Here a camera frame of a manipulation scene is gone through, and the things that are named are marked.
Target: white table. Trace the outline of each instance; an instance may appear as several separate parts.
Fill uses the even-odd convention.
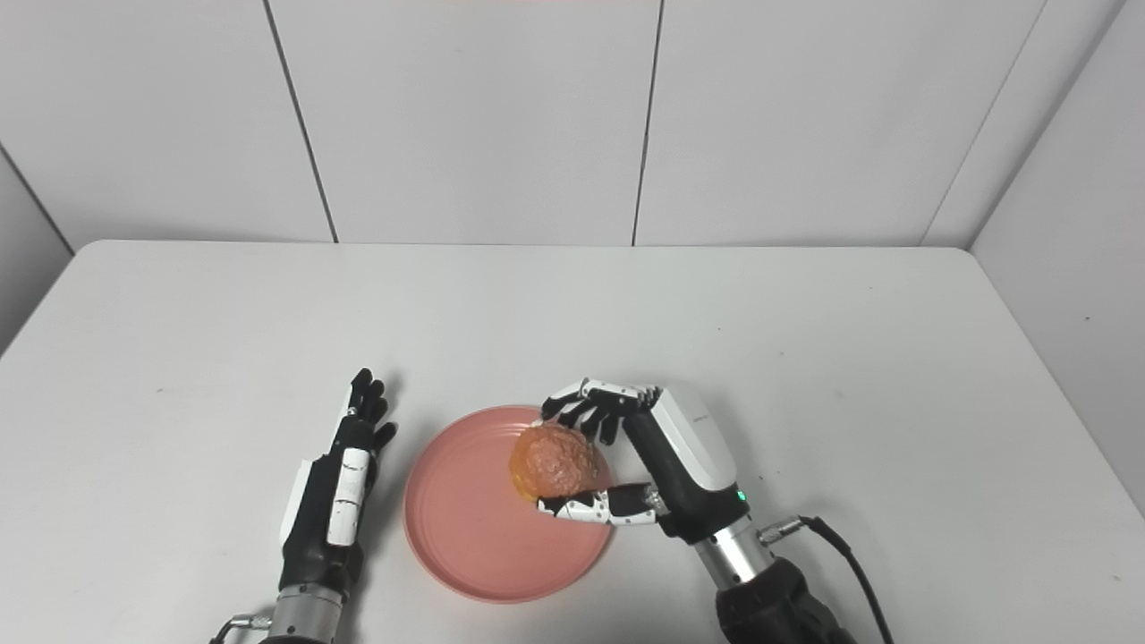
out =
[[[513,606],[410,552],[418,450],[585,375],[696,384],[755,515],[828,518],[903,644],[1145,636],[1145,520],[961,251],[101,242],[0,361],[5,641],[202,642],[269,605],[294,470],[361,366],[402,426],[344,642],[721,642],[706,573],[657,528]],[[877,642],[829,547],[776,551]]]

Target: robotic hand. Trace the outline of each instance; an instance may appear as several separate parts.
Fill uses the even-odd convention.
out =
[[[799,568],[767,548],[802,519],[753,526],[732,453],[693,392],[585,378],[553,394],[540,415],[606,446],[623,429],[653,482],[540,498],[539,511],[613,525],[658,523],[668,536],[684,540],[716,582],[720,628],[733,644],[854,644],[811,595]]]
[[[330,451],[299,469],[283,519],[283,573],[266,642],[330,644],[362,572],[358,521],[378,478],[378,455],[397,427],[380,427],[385,385],[362,369],[350,384]]]

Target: panel seam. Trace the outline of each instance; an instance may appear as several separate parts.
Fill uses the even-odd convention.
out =
[[[648,81],[648,112],[645,115],[645,136],[640,149],[640,178],[637,180],[637,209],[632,217],[632,243],[637,245],[637,228],[640,226],[640,198],[643,196],[643,174],[648,165],[648,132],[652,128],[652,100],[656,94],[656,66],[660,64],[660,33],[664,26],[664,2],[660,0],[660,13],[656,16],[656,42],[652,50],[652,78]]]
[[[318,172],[318,162],[314,156],[314,146],[310,144],[310,133],[306,128],[306,119],[302,118],[302,105],[298,102],[298,92],[294,89],[294,79],[290,73],[290,65],[286,64],[286,52],[283,49],[282,37],[278,34],[278,24],[275,22],[275,14],[270,9],[270,0],[262,0],[262,7],[267,11],[267,23],[270,25],[270,36],[275,39],[275,50],[278,53],[278,62],[282,63],[283,77],[286,79],[286,89],[290,92],[290,101],[294,105],[294,116],[298,118],[298,127],[302,132],[302,142],[306,144],[306,156],[310,159],[310,172],[314,174],[314,183],[318,188],[318,198],[322,201],[322,211],[326,214],[326,226],[330,227],[330,239],[338,243],[338,229],[334,227],[334,217],[330,212],[330,202],[326,201],[326,189],[322,184],[322,174]]]
[[[1097,33],[1093,36],[1092,41],[1089,44],[1089,46],[1085,48],[1082,55],[1077,58],[1076,64],[1074,64],[1074,68],[1069,72],[1069,76],[1066,78],[1066,81],[1063,84],[1061,89],[1058,92],[1057,96],[1055,96],[1053,101],[1050,103],[1050,108],[1045,111],[1045,115],[1042,117],[1042,121],[1039,124],[1037,131],[1034,132],[1034,135],[1030,136],[1029,141],[1026,142],[1026,147],[1021,150],[1021,154],[1018,156],[1018,160],[1010,168],[1010,172],[1006,174],[1005,181],[1003,181],[1002,187],[997,190],[997,193],[994,195],[994,198],[990,201],[990,205],[986,210],[986,214],[978,222],[978,226],[970,235],[970,242],[966,244],[966,250],[973,248],[974,243],[978,242],[978,237],[982,234],[982,230],[986,229],[986,225],[987,222],[989,222],[990,217],[994,215],[994,211],[997,210],[998,204],[1002,203],[1002,198],[1005,197],[1006,193],[1010,191],[1010,187],[1013,186],[1013,182],[1018,178],[1018,174],[1021,172],[1021,168],[1025,167],[1026,162],[1029,160],[1029,156],[1034,152],[1034,148],[1037,147],[1037,143],[1039,141],[1041,141],[1042,135],[1045,134],[1047,129],[1049,129],[1050,123],[1058,115],[1058,110],[1061,109],[1061,104],[1065,103],[1066,97],[1073,91],[1073,87],[1077,83],[1077,79],[1081,77],[1082,71],[1084,71],[1085,66],[1089,64],[1090,58],[1093,57],[1093,53],[1097,52],[1097,48],[1101,45],[1101,41],[1105,40],[1105,34],[1108,33],[1110,28],[1113,26],[1113,23],[1118,19],[1118,16],[1121,14],[1121,9],[1126,6],[1126,1],[1127,0],[1120,0],[1116,5],[1114,5],[1110,9],[1110,14],[1105,17],[1105,22],[1101,23],[1101,25],[1098,28]]]
[[[68,254],[76,257],[76,250],[72,249],[72,245],[68,242],[68,237],[64,237],[64,233],[60,229],[60,226],[56,225],[56,220],[52,219],[52,214],[48,212],[48,209],[44,207],[44,202],[40,201],[39,195],[37,195],[35,190],[32,189],[32,186],[27,182],[27,178],[24,176],[24,173],[19,171],[19,166],[16,165],[15,159],[13,159],[11,155],[8,154],[8,149],[3,147],[3,142],[0,142],[0,156],[3,156],[5,160],[8,162],[8,167],[10,167],[13,174],[16,175],[19,184],[24,187],[24,191],[27,193],[27,196],[32,198],[32,203],[35,204],[35,209],[40,211],[40,215],[48,222],[48,226],[52,227],[52,231],[55,233],[60,243],[64,245]]]
[[[946,203],[946,198],[949,196],[950,189],[954,188],[954,184],[958,181],[958,175],[962,174],[962,168],[966,165],[966,159],[970,158],[970,152],[974,149],[974,144],[978,143],[978,138],[986,127],[986,121],[989,120],[990,113],[994,112],[994,105],[997,104],[998,96],[1002,95],[1002,91],[1010,80],[1010,74],[1013,72],[1013,68],[1017,66],[1018,60],[1021,58],[1021,53],[1026,50],[1026,44],[1029,42],[1029,37],[1034,33],[1037,22],[1042,19],[1042,14],[1045,11],[1045,6],[1049,5],[1049,1],[1050,0],[1042,0],[1042,6],[1037,9],[1037,15],[1035,15],[1034,19],[1029,23],[1029,29],[1026,30],[1026,36],[1021,39],[1021,45],[1018,46],[1018,53],[1016,53],[1013,60],[1010,61],[1010,66],[1006,68],[1005,76],[1002,77],[1002,83],[998,84],[997,91],[994,92],[994,97],[990,99],[990,104],[986,108],[986,113],[982,115],[982,119],[978,124],[978,129],[974,131],[974,135],[970,139],[970,146],[966,147],[966,151],[962,155],[962,159],[958,162],[958,167],[955,168],[954,175],[950,178],[950,182],[947,184],[946,190],[942,191],[942,196],[939,198],[938,205],[934,206],[934,212],[931,214],[931,219],[926,223],[926,228],[923,230],[922,236],[918,237],[918,243],[915,245],[923,245],[923,242],[926,241],[926,235],[930,235],[931,228],[934,227],[934,221],[938,220],[938,213],[941,212],[942,204]]]

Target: pink plate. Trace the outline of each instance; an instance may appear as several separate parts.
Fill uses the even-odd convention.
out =
[[[421,565],[453,590],[499,604],[556,592],[587,571],[611,527],[537,512],[513,487],[513,442],[536,407],[493,407],[445,427],[405,485],[405,536]],[[599,482],[607,486],[601,461]]]

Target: black cable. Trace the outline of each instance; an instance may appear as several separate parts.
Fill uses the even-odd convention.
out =
[[[227,634],[230,633],[232,626],[234,625],[230,620],[227,620],[227,623],[222,625],[222,628],[219,629],[219,635],[215,635],[213,639],[207,642],[207,644],[223,644],[227,639]]]
[[[807,526],[811,532],[822,536],[824,541],[835,547],[843,555],[843,558],[851,564],[851,570],[854,571],[855,576],[859,578],[859,586],[862,587],[862,594],[867,596],[867,603],[870,604],[870,612],[875,614],[875,623],[878,625],[878,631],[883,635],[884,644],[894,644],[894,638],[891,637],[891,627],[886,626],[886,618],[883,616],[883,608],[878,605],[878,597],[875,597],[875,589],[870,586],[870,580],[867,579],[867,573],[862,572],[862,566],[859,565],[859,559],[851,552],[851,547],[847,542],[839,536],[839,533],[831,529],[831,526],[827,525],[827,521],[819,517],[799,517],[803,525]]]

